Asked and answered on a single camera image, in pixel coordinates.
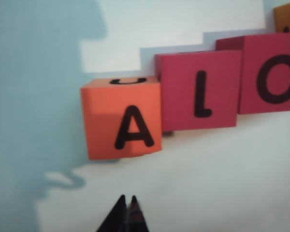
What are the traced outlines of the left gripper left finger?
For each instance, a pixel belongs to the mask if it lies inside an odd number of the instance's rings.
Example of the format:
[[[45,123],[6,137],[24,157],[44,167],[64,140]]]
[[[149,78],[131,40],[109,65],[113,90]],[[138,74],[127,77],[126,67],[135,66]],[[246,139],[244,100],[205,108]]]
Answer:
[[[121,195],[97,232],[124,232],[126,229],[127,205],[125,195]]]

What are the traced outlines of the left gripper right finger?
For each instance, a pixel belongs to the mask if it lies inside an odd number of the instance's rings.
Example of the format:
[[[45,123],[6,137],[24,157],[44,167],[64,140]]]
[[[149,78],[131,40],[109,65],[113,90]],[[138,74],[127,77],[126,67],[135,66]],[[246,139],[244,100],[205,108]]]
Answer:
[[[131,199],[127,214],[128,232],[149,232],[146,220],[135,195]]]

